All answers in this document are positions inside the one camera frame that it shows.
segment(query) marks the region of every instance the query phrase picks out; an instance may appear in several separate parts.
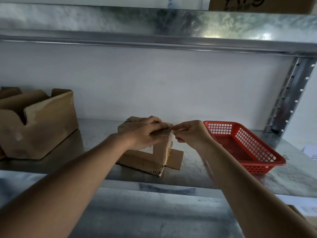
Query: person's right hand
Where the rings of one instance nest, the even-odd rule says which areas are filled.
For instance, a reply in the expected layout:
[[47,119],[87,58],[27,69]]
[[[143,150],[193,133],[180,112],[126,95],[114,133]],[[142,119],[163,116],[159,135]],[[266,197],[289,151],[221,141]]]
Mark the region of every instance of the person's right hand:
[[195,150],[203,148],[207,143],[215,142],[200,120],[175,125],[172,130],[179,143],[187,143]]

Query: hand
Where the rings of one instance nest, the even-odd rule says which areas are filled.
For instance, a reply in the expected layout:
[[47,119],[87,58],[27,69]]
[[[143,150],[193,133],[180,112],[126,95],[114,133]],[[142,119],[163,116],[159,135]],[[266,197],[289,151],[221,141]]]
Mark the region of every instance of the hand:
[[167,140],[168,135],[152,136],[150,133],[168,127],[170,127],[169,124],[162,123],[158,117],[151,116],[132,122],[118,135],[127,145],[127,149],[140,150]]
[[206,142],[215,142],[204,123],[200,120],[175,125],[172,130],[179,143],[187,143],[195,150],[203,148]]

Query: basket rim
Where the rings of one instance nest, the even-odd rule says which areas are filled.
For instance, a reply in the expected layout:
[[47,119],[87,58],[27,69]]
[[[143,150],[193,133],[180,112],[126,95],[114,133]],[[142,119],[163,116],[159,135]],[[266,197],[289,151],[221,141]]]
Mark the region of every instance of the basket rim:
[[259,160],[253,160],[253,161],[244,161],[244,160],[237,160],[240,164],[242,165],[256,165],[256,166],[283,166],[286,164],[286,160],[284,159],[283,156],[281,156],[278,152],[276,152],[273,148],[271,148],[268,144],[266,144],[266,142],[264,142],[262,139],[260,139],[258,136],[256,136],[252,131],[250,131],[248,128],[246,128],[244,125],[237,123],[237,122],[232,122],[232,121],[215,121],[215,120],[206,120],[203,121],[206,129],[208,130],[209,134],[212,136],[212,138],[214,140],[217,141],[216,136],[214,135],[207,127],[207,122],[215,122],[215,123],[223,123],[223,124],[237,124],[239,125],[241,128],[244,128],[245,130],[247,130],[248,132],[251,133],[251,135],[253,136],[254,139],[256,139],[258,142],[261,142],[261,145],[264,146],[268,151],[270,151],[275,157],[279,157],[281,159],[281,161],[259,161]]

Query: forearm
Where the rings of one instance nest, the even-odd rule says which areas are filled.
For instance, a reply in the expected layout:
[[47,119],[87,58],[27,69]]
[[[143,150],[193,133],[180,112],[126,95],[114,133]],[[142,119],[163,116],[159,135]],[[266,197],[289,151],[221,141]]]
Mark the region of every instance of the forearm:
[[246,237],[316,237],[316,230],[210,139],[198,150]]
[[1,210],[0,236],[67,237],[124,152],[107,139],[34,184]]

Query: upper shelf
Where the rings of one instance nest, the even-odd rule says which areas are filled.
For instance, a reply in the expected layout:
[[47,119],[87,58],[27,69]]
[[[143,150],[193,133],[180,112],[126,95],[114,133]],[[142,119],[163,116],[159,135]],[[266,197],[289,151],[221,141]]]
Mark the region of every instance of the upper shelf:
[[0,3],[0,39],[317,56],[317,16]]

